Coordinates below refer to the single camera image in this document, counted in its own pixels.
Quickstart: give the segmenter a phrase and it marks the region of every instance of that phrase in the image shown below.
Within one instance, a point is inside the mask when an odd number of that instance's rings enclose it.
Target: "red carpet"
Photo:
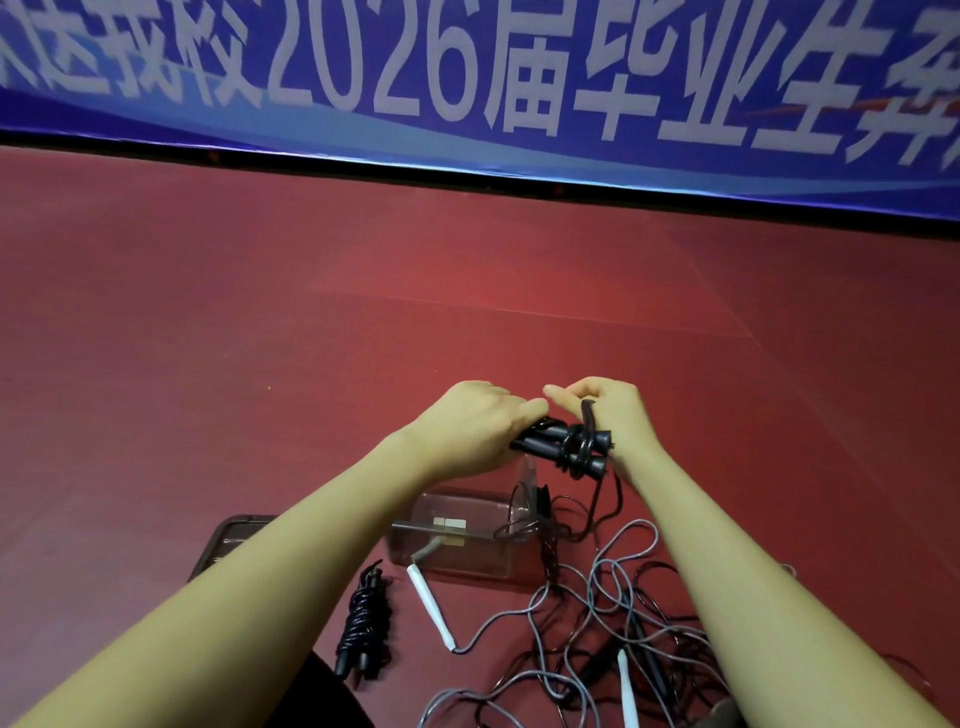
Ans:
[[[948,243],[2,150],[0,722],[224,517],[286,508],[458,379],[586,374],[636,382],[691,474],[958,721],[958,280]],[[525,601],[437,597],[461,640]],[[528,644],[518,620],[453,657],[402,579],[393,600],[378,725]]]

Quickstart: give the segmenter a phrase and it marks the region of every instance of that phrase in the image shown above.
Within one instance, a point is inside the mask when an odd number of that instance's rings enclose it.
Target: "plastic container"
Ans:
[[[451,481],[418,497],[387,535],[390,560],[455,580],[538,586],[544,581],[537,469],[523,457],[482,478]]]

